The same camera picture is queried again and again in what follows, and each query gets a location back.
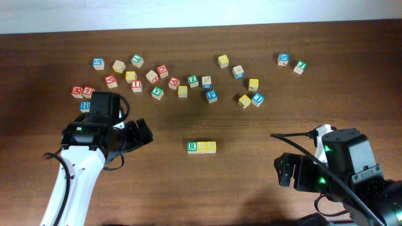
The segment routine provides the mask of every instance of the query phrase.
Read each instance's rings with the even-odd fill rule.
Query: robotic arm
[[[272,134],[306,155],[284,153],[275,159],[279,184],[289,186],[291,177],[298,191],[321,193],[341,202],[359,226],[402,225],[402,181],[385,180],[368,138],[357,129],[337,130],[320,126],[303,134],[314,139],[315,158],[285,138],[295,134]],[[322,219],[300,225],[327,225]]]
[[[126,104],[123,114],[120,100]],[[105,164],[153,141],[144,119],[124,120],[129,114],[124,97],[94,92],[89,113],[82,114],[62,133],[61,162],[55,187],[41,226],[84,225],[90,196]]]

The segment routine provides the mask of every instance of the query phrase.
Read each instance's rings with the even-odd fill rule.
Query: white backdrop
[[[402,18],[402,0],[0,0],[0,33]]]

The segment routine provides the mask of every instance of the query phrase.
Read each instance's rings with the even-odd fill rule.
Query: table surface
[[[385,177],[402,178],[402,20],[1,35],[0,46],[0,225],[40,224],[58,173],[42,154],[58,149],[80,114],[73,85],[125,96],[128,119],[144,117],[155,139],[127,154],[120,170],[100,173],[86,225],[232,225],[314,213],[318,194],[278,184],[274,159],[298,152],[269,134],[322,124],[358,128]],[[276,64],[281,52],[290,54],[287,67]],[[134,53],[141,68],[130,63]],[[223,54],[229,66],[221,69]],[[93,57],[105,70],[94,70]],[[113,72],[115,60],[136,71],[141,93]],[[298,60],[308,63],[302,75],[293,72]],[[162,64],[185,85],[189,75],[211,76],[218,101],[209,104],[201,87],[179,99],[168,78],[157,83],[163,98],[152,98],[145,75]],[[236,65],[244,79],[234,79]],[[111,74],[117,88],[104,83]],[[242,109],[249,78],[259,79],[265,100]],[[312,140],[294,140],[315,152]],[[217,153],[188,155],[188,141],[217,141]]]

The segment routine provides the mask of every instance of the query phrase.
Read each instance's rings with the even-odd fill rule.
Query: wooden table
[[[122,169],[100,174],[86,225],[268,223],[313,213],[318,194],[278,185],[274,159],[298,152],[269,134],[325,123],[366,134],[385,177],[400,180],[401,45],[401,20],[1,35],[0,225],[40,224],[58,172],[42,154],[58,149],[80,114],[73,85],[125,96],[129,119],[144,117],[155,139],[127,154]],[[287,67],[276,64],[281,52],[290,54]],[[141,68],[130,62],[135,53]],[[230,62],[221,69],[223,54]],[[105,70],[94,70],[93,57]],[[115,60],[137,72],[142,93],[113,72]],[[293,72],[298,60],[308,63],[302,75]],[[179,99],[168,78],[157,83],[163,98],[152,98],[145,75],[162,64],[185,85],[189,75],[211,76],[218,101],[208,104],[201,87]],[[244,79],[234,79],[236,65]],[[106,86],[110,74],[117,88]],[[265,100],[242,109],[249,78]],[[187,154],[188,141],[209,140],[216,154]],[[294,140],[315,152],[312,140]],[[321,208],[333,207],[342,209]]]

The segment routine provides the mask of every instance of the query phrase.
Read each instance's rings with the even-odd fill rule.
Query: toy block
[[[83,101],[80,104],[80,110],[82,111],[82,113],[85,112],[89,112],[89,106],[90,106],[90,102],[89,101]]]
[[[94,66],[96,70],[103,70],[105,69],[105,62],[102,58],[94,58],[92,61],[92,66]]]
[[[286,66],[289,63],[289,54],[281,53],[278,56],[278,65],[279,66]]]
[[[299,61],[293,71],[296,72],[297,74],[301,75],[304,72],[304,70],[306,69],[306,67],[307,67],[307,64],[305,62]]]
[[[218,95],[216,95],[216,92],[214,90],[207,92],[207,100],[208,103],[213,103],[218,100]]]
[[[131,63],[133,63],[135,67],[141,67],[141,65],[144,63],[144,58],[140,55],[135,54],[131,59]]]
[[[113,70],[114,70],[115,72],[123,73],[124,69],[126,69],[126,65],[125,65],[123,62],[121,62],[121,61],[119,61],[119,60],[116,60],[116,61],[114,62],[114,64],[113,64]]]
[[[240,107],[242,107],[243,109],[248,107],[250,105],[250,103],[251,103],[251,100],[247,95],[243,95],[242,97],[240,97],[239,102],[238,102]]]
[[[177,94],[179,97],[187,97],[187,91],[188,90],[186,85],[180,85],[178,87]]]
[[[206,142],[197,142],[197,153],[205,154],[207,152],[207,143]]]
[[[251,99],[251,103],[257,107],[259,107],[263,101],[264,96],[259,93],[256,93],[256,95],[254,95],[254,97]]]
[[[250,78],[249,80],[249,90],[250,91],[257,91],[258,89],[258,79]]]
[[[160,100],[163,97],[163,89],[161,89],[159,87],[155,87],[152,90],[152,96],[153,96],[153,98]]]
[[[201,82],[202,82],[202,88],[203,88],[203,89],[210,89],[210,88],[212,88],[211,76],[204,76],[204,77],[201,77]]]
[[[92,87],[84,87],[84,91],[82,92],[82,95],[86,98],[91,98],[93,91],[95,91],[95,90]]]
[[[236,66],[232,70],[233,76],[235,79],[243,78],[244,77],[244,70],[241,65]]]
[[[159,80],[159,76],[157,73],[155,73],[154,71],[150,70],[146,75],[145,75],[146,79],[148,79],[149,82],[151,82],[152,84],[155,84],[155,82],[157,82]]]
[[[71,95],[73,95],[73,97],[75,98],[84,98],[84,96],[82,95],[83,91],[84,90],[82,87],[73,87],[73,89],[71,90]]]
[[[137,74],[136,72],[126,72],[126,81],[127,83],[131,83],[132,81],[137,80]]]
[[[188,84],[190,84],[190,88],[194,88],[198,86],[198,78],[196,75],[192,75],[188,78]]]
[[[216,153],[216,142],[215,141],[207,142],[207,153]]]
[[[106,76],[106,77],[105,77],[105,82],[106,82],[106,85],[107,85],[110,89],[111,89],[111,88],[114,88],[114,87],[117,87],[117,82],[116,82],[116,79],[114,78],[113,75]]]
[[[131,89],[133,92],[142,92],[143,91],[143,84],[141,84],[140,80],[135,80],[131,82]]]
[[[187,153],[188,154],[197,153],[197,142],[187,142]]]
[[[168,85],[169,88],[177,90],[177,87],[180,85],[180,79],[172,77],[170,78]]]
[[[162,65],[156,69],[158,69],[158,73],[161,78],[169,76],[168,69],[166,68],[166,66]]]
[[[218,57],[218,64],[221,68],[229,66],[229,59],[226,55]]]

